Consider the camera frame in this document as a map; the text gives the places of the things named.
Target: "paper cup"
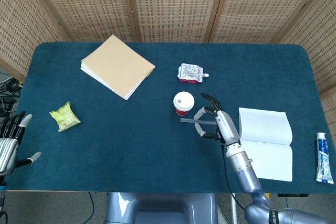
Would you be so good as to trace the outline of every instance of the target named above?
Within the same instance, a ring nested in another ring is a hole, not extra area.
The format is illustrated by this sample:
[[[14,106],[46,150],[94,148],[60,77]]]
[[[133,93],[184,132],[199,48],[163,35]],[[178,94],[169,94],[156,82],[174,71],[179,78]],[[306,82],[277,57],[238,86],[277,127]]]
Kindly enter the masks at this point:
[[[188,114],[195,104],[194,97],[188,92],[177,93],[173,100],[176,112],[180,116]]]

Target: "beige notebook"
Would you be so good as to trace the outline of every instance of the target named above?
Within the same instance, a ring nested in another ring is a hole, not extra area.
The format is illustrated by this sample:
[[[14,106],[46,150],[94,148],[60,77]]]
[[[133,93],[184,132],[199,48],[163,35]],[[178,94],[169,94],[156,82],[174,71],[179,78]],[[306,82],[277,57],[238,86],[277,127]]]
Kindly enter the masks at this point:
[[[115,35],[81,61],[80,69],[127,100],[155,66]]]

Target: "floor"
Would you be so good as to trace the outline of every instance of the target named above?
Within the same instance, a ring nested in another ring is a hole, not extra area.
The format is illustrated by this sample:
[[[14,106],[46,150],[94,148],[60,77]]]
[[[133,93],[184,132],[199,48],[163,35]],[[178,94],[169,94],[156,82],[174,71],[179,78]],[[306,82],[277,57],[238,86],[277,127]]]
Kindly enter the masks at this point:
[[[284,198],[271,194],[276,208],[286,208]],[[106,193],[92,193],[95,213],[88,223],[102,224],[107,206]],[[238,201],[246,206],[250,198],[237,195]],[[231,223],[229,194],[217,195],[218,204]],[[326,218],[330,223],[336,218],[336,195],[310,195],[307,198],[289,198],[289,206],[308,211]],[[84,223],[92,213],[92,204],[88,193],[57,192],[12,192],[6,194],[5,210],[8,212],[8,223]],[[242,210],[238,209],[238,223],[247,223]]]

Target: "yellow snack bag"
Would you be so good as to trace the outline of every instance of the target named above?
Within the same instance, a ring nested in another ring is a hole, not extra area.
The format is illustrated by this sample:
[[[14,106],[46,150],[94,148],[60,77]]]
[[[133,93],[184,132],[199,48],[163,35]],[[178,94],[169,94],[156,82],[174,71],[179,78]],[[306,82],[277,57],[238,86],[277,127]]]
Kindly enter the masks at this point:
[[[64,131],[78,123],[80,120],[76,117],[70,108],[70,102],[67,102],[63,107],[58,110],[51,111],[49,114],[54,118],[58,124],[59,132]]]

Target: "blue carpet surface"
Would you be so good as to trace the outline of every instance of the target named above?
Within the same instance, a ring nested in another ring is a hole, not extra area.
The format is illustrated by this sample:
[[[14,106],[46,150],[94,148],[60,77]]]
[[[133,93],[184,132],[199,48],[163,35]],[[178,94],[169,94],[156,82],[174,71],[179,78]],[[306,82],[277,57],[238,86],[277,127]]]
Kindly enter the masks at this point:
[[[156,67],[128,101],[80,70],[98,42],[52,42],[37,47],[18,106],[33,114],[19,158],[42,152],[32,167],[8,178],[8,189],[161,193],[228,192],[220,144],[180,123],[173,107],[188,91],[193,117],[208,106],[200,93],[222,103],[239,126],[238,108],[284,111],[293,132],[293,181],[261,179],[269,193],[334,193],[315,181],[316,132],[326,132],[332,173],[336,153],[308,55],[297,45],[129,43]],[[210,74],[201,84],[180,83],[181,63]],[[70,101],[80,124],[63,132],[49,115]],[[228,177],[239,191],[230,165]]]

